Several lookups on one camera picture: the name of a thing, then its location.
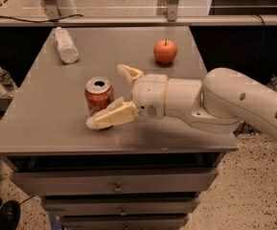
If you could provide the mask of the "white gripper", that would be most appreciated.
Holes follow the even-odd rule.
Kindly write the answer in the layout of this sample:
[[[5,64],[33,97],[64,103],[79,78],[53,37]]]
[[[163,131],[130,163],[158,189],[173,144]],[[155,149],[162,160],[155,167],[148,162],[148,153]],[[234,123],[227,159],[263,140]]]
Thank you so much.
[[[118,98],[107,108],[96,112],[86,120],[90,129],[104,129],[132,122],[139,114],[145,118],[164,117],[164,95],[168,83],[166,75],[148,74],[124,64],[117,65],[117,71],[131,87],[132,101]]]

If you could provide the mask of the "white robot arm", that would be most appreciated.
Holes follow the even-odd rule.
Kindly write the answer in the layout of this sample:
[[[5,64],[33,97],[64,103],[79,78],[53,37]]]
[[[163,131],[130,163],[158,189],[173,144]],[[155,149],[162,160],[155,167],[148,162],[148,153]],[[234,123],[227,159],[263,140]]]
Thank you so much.
[[[133,121],[141,115],[182,120],[190,127],[231,133],[244,121],[277,142],[277,92],[228,68],[216,68],[203,80],[172,79],[119,64],[117,70],[131,90],[131,100],[113,101],[86,120],[91,129]]]

